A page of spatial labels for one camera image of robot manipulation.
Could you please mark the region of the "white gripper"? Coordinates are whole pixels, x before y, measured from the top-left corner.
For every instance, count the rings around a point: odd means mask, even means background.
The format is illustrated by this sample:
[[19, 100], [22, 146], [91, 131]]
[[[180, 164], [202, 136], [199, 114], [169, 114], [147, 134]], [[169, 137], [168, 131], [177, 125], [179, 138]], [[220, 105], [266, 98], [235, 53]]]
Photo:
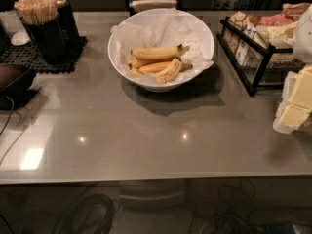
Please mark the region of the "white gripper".
[[[301, 15], [293, 34], [293, 53], [305, 63], [312, 62], [312, 5]], [[290, 134], [299, 129], [312, 112], [312, 66], [298, 73], [290, 71], [284, 81], [282, 101], [278, 106], [273, 129]]]

